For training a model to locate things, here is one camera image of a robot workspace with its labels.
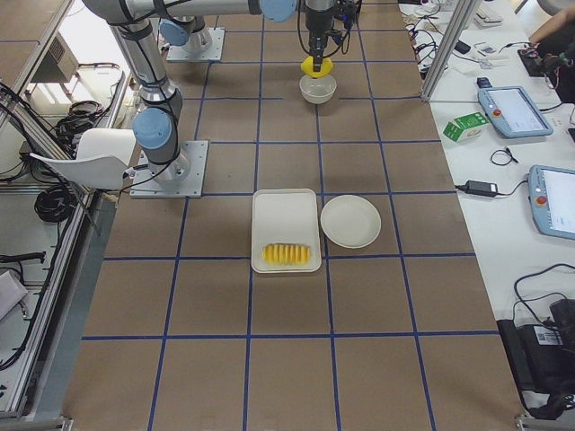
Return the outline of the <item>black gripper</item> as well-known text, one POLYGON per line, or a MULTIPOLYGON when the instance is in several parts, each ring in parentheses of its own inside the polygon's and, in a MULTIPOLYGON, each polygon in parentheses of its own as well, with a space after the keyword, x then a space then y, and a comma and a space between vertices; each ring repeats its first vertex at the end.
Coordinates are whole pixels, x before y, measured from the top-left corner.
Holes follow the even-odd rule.
POLYGON ((329 32, 333 26, 333 13, 330 8, 323 11, 312 8, 306 9, 306 28, 309 31, 309 52, 313 57, 313 72, 320 73, 323 70, 323 53, 328 44, 329 32))

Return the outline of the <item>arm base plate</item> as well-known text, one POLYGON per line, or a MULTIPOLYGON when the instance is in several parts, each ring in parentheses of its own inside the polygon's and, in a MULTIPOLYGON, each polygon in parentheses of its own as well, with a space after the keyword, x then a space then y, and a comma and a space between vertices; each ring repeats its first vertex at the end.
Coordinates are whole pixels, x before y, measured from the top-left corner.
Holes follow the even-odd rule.
POLYGON ((208 159, 208 140, 181 143, 179 156, 164 171, 163 167, 149 163, 143 150, 138 165, 145 168, 135 171, 134 187, 129 189, 132 198, 200 198, 208 159))
POLYGON ((165 38, 170 44, 166 59, 171 63, 220 61, 225 33, 224 28, 204 28, 190 34, 186 31, 177 31, 165 38))

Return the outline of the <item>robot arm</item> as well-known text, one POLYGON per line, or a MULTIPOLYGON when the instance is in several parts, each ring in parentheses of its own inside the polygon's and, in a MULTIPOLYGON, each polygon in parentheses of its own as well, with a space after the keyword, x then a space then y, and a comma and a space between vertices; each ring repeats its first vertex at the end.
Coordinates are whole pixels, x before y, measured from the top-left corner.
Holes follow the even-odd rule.
POLYGON ((183 48, 190 53, 199 53, 208 49, 212 44, 212 38, 205 27, 203 18, 190 21, 173 19, 161 19, 159 30, 165 41, 171 46, 183 48))
POLYGON ((137 114, 133 132, 147 157, 151 181, 162 186, 182 183, 191 161, 182 153, 178 138, 183 96, 166 73, 152 17, 158 17, 162 26, 172 26, 188 43, 191 34, 207 33, 206 15, 263 15, 284 22, 303 11, 309 32, 307 55, 312 58, 312 70, 320 72, 339 13, 335 1, 85 1, 84 5, 108 23, 140 85, 146 108, 137 114))

